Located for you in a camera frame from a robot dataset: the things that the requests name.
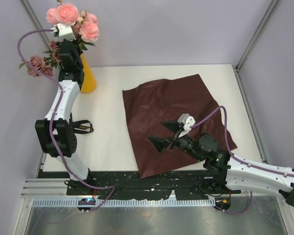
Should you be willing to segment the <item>dusky mauve rose stem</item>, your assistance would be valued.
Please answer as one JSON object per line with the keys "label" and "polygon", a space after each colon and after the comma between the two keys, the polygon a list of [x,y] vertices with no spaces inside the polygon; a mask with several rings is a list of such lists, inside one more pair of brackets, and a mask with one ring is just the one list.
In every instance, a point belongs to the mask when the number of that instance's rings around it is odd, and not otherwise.
{"label": "dusky mauve rose stem", "polygon": [[41,57],[34,55],[30,58],[29,63],[41,73],[52,77],[53,69],[60,67],[60,54],[59,54],[60,43],[58,41],[51,40],[49,42],[49,49],[43,53],[47,54],[47,57]]}

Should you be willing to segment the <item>pink rose stem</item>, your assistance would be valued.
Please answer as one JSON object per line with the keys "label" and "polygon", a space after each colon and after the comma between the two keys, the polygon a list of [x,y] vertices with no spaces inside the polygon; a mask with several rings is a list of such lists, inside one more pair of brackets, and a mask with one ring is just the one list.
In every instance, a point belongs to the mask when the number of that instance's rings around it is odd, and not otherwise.
{"label": "pink rose stem", "polygon": [[72,30],[82,51],[88,50],[86,46],[95,47],[95,41],[99,37],[99,28],[96,23],[85,21],[83,24],[73,25]]}
{"label": "pink rose stem", "polygon": [[77,21],[75,24],[81,25],[85,21],[91,21],[95,24],[98,24],[98,19],[97,19],[96,15],[94,15],[92,13],[88,13],[86,10],[80,12],[80,16],[77,18]]}

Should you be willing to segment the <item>black gold-lettered ribbon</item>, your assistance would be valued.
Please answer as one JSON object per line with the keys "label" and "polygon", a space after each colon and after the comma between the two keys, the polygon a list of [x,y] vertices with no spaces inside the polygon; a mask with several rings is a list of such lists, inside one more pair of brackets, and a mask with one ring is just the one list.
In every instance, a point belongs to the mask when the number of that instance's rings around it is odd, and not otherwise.
{"label": "black gold-lettered ribbon", "polygon": [[69,121],[70,127],[73,129],[75,134],[89,134],[94,131],[93,125],[88,120],[80,120],[80,121]]}

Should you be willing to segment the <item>pink artificial flower bunch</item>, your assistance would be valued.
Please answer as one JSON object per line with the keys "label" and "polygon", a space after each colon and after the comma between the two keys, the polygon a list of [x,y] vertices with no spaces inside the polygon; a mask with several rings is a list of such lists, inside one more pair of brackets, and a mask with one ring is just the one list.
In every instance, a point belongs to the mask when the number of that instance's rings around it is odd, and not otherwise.
{"label": "pink artificial flower bunch", "polygon": [[79,18],[78,8],[71,3],[62,3],[47,11],[46,19],[52,24],[74,25]]}

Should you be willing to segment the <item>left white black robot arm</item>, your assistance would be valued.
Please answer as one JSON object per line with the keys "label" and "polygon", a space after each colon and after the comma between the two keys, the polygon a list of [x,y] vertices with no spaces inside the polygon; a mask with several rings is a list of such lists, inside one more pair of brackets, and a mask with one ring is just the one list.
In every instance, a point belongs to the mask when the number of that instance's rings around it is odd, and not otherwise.
{"label": "left white black robot arm", "polygon": [[94,181],[88,179],[90,170],[78,156],[77,138],[70,125],[74,101],[84,81],[82,51],[77,41],[59,43],[60,72],[56,82],[58,91],[50,111],[43,120],[37,120],[35,130],[42,151],[61,161],[70,175],[70,180],[79,182],[78,189],[85,195],[95,189]]}

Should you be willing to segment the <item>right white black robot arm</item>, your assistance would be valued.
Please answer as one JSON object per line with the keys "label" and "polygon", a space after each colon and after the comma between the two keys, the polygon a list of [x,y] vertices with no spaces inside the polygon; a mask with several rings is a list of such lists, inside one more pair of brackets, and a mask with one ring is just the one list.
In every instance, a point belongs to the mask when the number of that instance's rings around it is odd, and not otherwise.
{"label": "right white black robot arm", "polygon": [[282,198],[294,207],[294,167],[259,163],[240,157],[223,150],[220,143],[208,133],[201,134],[195,140],[184,131],[184,124],[177,120],[163,121],[161,124],[173,131],[174,135],[167,138],[148,137],[158,152],[177,147],[198,162],[203,162],[206,170],[218,175],[212,180],[214,191],[258,192]]}

